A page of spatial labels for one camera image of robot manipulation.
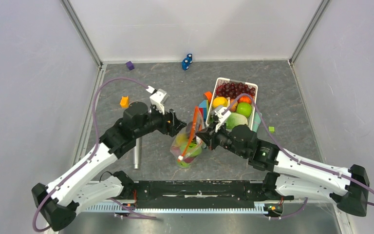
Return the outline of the fake green apple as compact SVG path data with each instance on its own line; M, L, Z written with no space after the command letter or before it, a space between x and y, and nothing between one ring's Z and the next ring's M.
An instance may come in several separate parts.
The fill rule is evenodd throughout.
M247 102L240 102L236 107L236 113L249 118L252 114L252 105Z

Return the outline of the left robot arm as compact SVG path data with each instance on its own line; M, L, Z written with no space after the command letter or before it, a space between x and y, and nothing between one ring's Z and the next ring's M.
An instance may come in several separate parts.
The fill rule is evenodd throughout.
M154 131L170 137L176 136L186 123L177 118L175 112L160 112L155 105L148 107L143 102L133 102L124 110L122 118L109 128L94 147L66 173L47 185L37 183L32 196L37 208L33 217L33 229L44 232L36 225L41 214L53 231L67 227L86 207L110 197L129 198L133 185L117 177L105 184L90 187L90 195L83 187L104 168L119 160L136 146L137 139Z

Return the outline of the red blue toy block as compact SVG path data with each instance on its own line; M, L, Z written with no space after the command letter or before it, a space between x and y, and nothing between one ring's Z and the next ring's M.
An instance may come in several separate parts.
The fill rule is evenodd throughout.
M203 100L200 104L199 104L199 110L203 116L203 120L204 122L206 122L207 120L207 116L208 116L208 108L209 108L209 103L208 103L208 100Z

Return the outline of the white plastic basket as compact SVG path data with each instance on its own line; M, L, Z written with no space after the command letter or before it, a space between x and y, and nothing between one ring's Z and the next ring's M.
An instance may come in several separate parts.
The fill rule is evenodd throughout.
M215 96L215 89L216 89L216 86L219 85L219 84L222 84L222 83L225 83L225 82L243 82L243 83L246 83L246 84L250 84L251 86L255 86L257 88L256 90L256 96L255 97L252 97L252 114L248 119L248 127L252 130L252 125L253 125L253 118L254 118L254 114L256 111L256 108L254 107L254 103L256 102L256 99L257 99L257 94L258 94L258 86L254 83L250 83L250 82L244 82L244 81L238 81L238 80L234 80L234 79L229 79L229 78L217 78L216 80L216 83L215 83L215 86L214 86L214 89L213 89L213 98L211 100L211 103L209 103L209 108L208 108L208 116L207 116L207 120L206 120L206 125L209 125L211 122L213 122L213 119L212 119L212 116L211 116L211 112L213 111L213 107L212 107L212 101L213 99L216 97ZM236 107L238 105L238 97L237 96L235 99L230 99L230 98L227 98L228 100L228 106L227 107L230 107L230 112L233 113L233 112L236 112Z

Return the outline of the blue toy car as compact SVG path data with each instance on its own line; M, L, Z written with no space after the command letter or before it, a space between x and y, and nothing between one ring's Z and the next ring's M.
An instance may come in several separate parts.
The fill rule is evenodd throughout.
M189 66L192 64L193 54L187 54L186 57L182 60L181 66L184 71L189 69Z

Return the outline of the fake orange pumpkin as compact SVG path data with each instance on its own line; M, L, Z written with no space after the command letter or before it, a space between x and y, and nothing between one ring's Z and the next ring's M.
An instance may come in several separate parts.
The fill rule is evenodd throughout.
M248 94L241 94L239 97L238 97L238 100L237 100L238 103L248 103L248 104L252 104L252 96L248 95Z

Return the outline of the fake yellow lemon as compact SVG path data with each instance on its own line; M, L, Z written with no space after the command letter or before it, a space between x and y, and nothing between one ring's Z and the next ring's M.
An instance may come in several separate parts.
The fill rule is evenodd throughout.
M219 106L227 107L228 100L225 97L215 97L212 101L212 107L217 108Z

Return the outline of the clear zip top bag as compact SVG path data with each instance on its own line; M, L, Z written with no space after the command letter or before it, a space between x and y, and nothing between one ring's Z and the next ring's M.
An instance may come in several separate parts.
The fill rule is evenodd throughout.
M186 125L182 128L181 131L176 135L171 147L170 152L176 159L176 163L181 168L189 168L190 164L184 163L183 160L185 157L197 157L201 154L202 149L204 148L203 141L196 137L195 133L197 131L203 130L205 128L205 122L203 116L199 110L199 107L196 106L194 109L194 114Z

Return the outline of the purple fake sweet potato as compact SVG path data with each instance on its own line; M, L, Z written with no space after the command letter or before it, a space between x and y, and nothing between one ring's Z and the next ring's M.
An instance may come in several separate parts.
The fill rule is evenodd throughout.
M196 158L195 156L194 157L185 157L183 162L187 163L187 164L190 164L191 162L194 161L195 158Z

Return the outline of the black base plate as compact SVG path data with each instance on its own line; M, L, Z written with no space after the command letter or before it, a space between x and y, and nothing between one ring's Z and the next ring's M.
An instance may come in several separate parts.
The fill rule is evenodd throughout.
M254 202L294 200L252 180L140 180L124 186L115 200L134 201L141 209L252 208Z

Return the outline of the dark red fake grapes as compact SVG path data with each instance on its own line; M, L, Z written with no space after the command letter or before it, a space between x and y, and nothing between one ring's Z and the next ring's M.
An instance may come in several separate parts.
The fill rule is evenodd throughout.
M253 98L256 96L257 88L243 82L225 82L216 86L215 96L235 99L240 94L246 93Z

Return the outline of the orange toy block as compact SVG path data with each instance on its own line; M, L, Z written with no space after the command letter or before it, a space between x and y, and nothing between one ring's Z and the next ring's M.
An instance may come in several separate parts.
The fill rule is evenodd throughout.
M129 97L128 96L123 96L120 100L120 106L121 108L128 108L129 107Z

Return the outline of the silver metal cylinder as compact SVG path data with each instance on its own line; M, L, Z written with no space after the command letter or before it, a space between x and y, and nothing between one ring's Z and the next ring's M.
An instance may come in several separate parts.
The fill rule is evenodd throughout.
M133 168L140 169L142 155L142 138L138 138L133 149Z

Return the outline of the purple toy cube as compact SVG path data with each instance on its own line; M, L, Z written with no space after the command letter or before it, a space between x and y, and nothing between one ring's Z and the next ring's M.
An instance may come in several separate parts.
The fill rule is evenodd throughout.
M131 61L127 61L125 63L126 67L131 71L131 70L134 70L135 69L135 66L134 64L131 62Z

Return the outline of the orange toy cup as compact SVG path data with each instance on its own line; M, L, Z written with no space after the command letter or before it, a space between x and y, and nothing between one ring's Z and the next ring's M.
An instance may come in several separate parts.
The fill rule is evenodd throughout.
M207 91L207 92L205 92L205 93L203 94L203 97L204 97L205 100L208 101L208 103L211 103L211 100L212 100L212 98L213 98L213 93L210 92L210 91Z

